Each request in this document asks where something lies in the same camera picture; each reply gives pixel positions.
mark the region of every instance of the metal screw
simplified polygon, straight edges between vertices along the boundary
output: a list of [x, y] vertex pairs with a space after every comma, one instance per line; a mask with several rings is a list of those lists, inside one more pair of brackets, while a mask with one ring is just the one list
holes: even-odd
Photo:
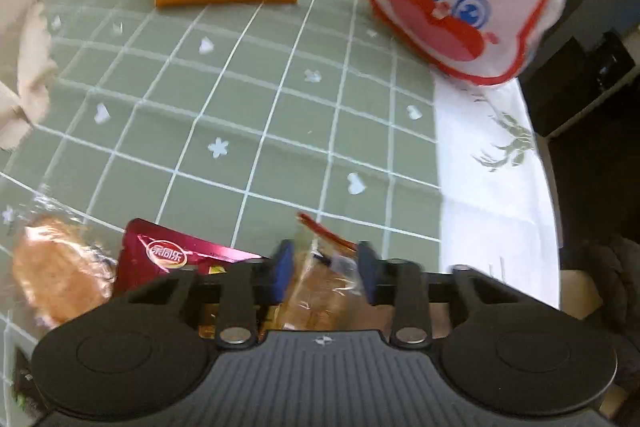
[[251, 338], [251, 331], [234, 326], [220, 332], [220, 339], [227, 344], [243, 344]]
[[420, 344], [427, 339], [427, 333], [420, 328], [401, 328], [396, 331], [396, 339], [404, 344]]

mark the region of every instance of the printed logo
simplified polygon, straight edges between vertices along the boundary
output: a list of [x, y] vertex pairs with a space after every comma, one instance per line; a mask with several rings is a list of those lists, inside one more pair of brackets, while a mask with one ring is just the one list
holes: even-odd
[[187, 264], [187, 254], [175, 243], [158, 239], [146, 245], [148, 258], [163, 269], [182, 268]]
[[318, 344], [319, 346], [326, 347], [329, 344], [332, 344], [334, 342], [334, 340], [331, 337], [329, 337], [328, 335], [322, 335], [320, 337], [316, 337], [314, 339], [314, 342], [316, 344]]

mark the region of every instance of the white heart pattern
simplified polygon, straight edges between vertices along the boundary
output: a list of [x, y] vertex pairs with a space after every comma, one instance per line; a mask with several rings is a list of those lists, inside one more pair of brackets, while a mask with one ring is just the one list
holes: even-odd
[[349, 180], [349, 193], [350, 194], [362, 194], [367, 188], [367, 185], [360, 179], [357, 172], [350, 172], [347, 176]]
[[109, 111], [107, 110], [107, 106], [104, 105], [102, 102], [100, 102], [97, 105], [97, 107], [95, 108], [94, 121], [98, 125], [102, 125], [103, 123], [105, 123], [105, 122], [107, 122], [109, 120], [111, 120], [111, 115], [109, 114]]
[[60, 20], [60, 15], [56, 15], [51, 21], [51, 29], [58, 31], [60, 28], [62, 28], [62, 21]]
[[420, 112], [420, 109], [415, 107], [415, 105], [407, 105], [406, 114], [409, 118], [411, 118], [411, 120], [419, 120], [420, 118], [422, 118], [422, 113]]
[[211, 42], [208, 37], [204, 37], [200, 41], [200, 49], [198, 50], [198, 53], [200, 55], [209, 55], [210, 52], [212, 52], [214, 48], [215, 48], [214, 43]]
[[305, 70], [305, 82], [311, 82], [313, 84], [317, 84], [318, 82], [320, 82], [320, 80], [322, 80], [322, 75], [320, 74], [320, 71]]

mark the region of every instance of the white star pattern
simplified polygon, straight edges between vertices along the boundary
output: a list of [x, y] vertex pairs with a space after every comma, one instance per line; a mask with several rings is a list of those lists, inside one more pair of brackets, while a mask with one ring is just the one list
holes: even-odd
[[210, 143], [207, 149], [213, 154], [214, 159], [220, 158], [220, 156], [226, 156], [226, 146], [229, 145], [228, 141], [216, 138], [214, 143]]
[[7, 205], [6, 210], [2, 213], [2, 224], [10, 225], [12, 224], [12, 222], [14, 222], [14, 219], [15, 219], [14, 209], [13, 207]]

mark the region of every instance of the red cartoon mouth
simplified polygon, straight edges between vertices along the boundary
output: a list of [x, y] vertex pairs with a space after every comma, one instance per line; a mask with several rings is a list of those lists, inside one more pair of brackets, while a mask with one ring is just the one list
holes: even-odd
[[484, 51], [484, 39], [477, 29], [450, 14], [434, 17], [436, 3], [433, 0], [388, 1], [402, 24], [439, 54], [468, 62]]

